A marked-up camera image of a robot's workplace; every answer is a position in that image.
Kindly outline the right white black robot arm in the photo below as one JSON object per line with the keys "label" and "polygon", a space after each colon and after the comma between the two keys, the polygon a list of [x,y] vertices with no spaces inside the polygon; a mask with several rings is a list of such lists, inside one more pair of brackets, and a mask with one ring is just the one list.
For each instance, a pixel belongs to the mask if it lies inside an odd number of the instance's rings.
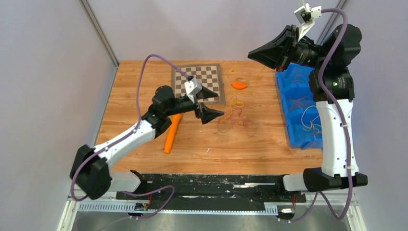
{"label": "right white black robot arm", "polygon": [[287,201],[295,191],[321,192],[368,184],[358,169],[353,150],[351,115],[354,81],[348,66],[360,53],[362,34],[351,24],[338,25],[318,45],[301,37],[296,26],[286,26],[272,41],[248,53],[248,58],[277,72],[290,64],[313,68],[309,87],[320,117],[323,141],[321,167],[302,173],[281,175],[275,195]]}

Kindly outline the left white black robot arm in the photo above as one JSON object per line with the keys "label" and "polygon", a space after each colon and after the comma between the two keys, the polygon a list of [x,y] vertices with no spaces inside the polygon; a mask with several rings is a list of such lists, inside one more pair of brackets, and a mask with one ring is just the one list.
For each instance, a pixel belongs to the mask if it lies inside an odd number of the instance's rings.
{"label": "left white black robot arm", "polygon": [[218,97],[218,93],[206,87],[191,90],[191,94],[175,97],[170,86],[160,86],[148,111],[135,125],[103,144],[79,147],[70,172],[70,192],[78,186],[92,200],[102,197],[111,187],[112,167],[139,146],[161,136],[171,126],[171,116],[193,111],[202,124],[207,124],[224,114],[199,101]]}

